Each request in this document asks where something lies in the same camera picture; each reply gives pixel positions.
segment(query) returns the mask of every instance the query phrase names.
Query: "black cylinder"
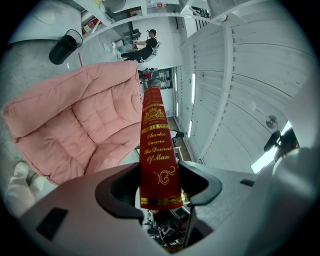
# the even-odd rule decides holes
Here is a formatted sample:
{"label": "black cylinder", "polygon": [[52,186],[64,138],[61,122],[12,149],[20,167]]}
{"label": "black cylinder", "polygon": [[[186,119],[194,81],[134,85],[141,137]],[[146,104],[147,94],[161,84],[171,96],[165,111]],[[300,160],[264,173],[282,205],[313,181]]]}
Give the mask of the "black cylinder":
{"label": "black cylinder", "polygon": [[82,37],[77,31],[68,30],[50,51],[50,61],[56,65],[62,64],[71,53],[82,45],[82,42]]}

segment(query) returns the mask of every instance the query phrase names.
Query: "black cap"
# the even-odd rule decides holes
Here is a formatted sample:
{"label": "black cap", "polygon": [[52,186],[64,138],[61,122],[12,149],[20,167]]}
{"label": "black cap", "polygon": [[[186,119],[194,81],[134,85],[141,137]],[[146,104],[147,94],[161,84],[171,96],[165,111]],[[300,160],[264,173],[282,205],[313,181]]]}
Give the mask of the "black cap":
{"label": "black cap", "polygon": [[152,32],[154,35],[156,35],[157,31],[155,31],[154,29],[150,29],[149,32]]}

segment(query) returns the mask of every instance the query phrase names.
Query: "red book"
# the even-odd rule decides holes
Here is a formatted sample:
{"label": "red book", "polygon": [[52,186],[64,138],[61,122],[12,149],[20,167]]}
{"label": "red book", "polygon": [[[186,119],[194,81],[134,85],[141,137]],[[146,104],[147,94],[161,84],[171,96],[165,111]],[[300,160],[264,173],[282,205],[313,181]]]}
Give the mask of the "red book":
{"label": "red book", "polygon": [[141,208],[164,211],[183,206],[178,165],[159,87],[144,92],[140,169]]}

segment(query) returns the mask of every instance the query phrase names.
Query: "pink cushion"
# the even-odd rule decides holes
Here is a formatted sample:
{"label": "pink cushion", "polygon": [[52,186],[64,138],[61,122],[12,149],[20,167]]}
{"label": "pink cushion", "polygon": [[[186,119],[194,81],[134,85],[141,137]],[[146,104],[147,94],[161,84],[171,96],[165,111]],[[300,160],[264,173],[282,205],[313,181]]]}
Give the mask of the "pink cushion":
{"label": "pink cushion", "polygon": [[2,115],[27,162],[52,183],[116,166],[139,144],[137,63],[99,63],[53,77],[8,102]]}

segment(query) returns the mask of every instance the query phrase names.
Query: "light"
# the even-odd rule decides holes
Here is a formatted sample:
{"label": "light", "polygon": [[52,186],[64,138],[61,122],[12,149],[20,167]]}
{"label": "light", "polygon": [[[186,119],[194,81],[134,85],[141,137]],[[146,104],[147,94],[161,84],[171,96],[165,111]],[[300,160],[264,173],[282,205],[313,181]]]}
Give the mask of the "light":
{"label": "light", "polygon": [[[283,135],[290,128],[291,124],[288,121],[282,129],[281,135]],[[273,147],[270,151],[264,153],[253,165],[251,165],[251,169],[253,170],[253,172],[257,174],[263,167],[270,164],[275,159],[276,152],[277,148]]]}
{"label": "light", "polygon": [[195,104],[195,94],[196,94],[196,74],[192,74],[192,94],[191,94],[192,104]]}
{"label": "light", "polygon": [[175,90],[177,91],[177,73],[174,74]]}
{"label": "light", "polygon": [[188,131],[188,138],[189,139],[190,139],[190,134],[191,134],[191,127],[192,127],[192,121],[190,120],[189,131]]}

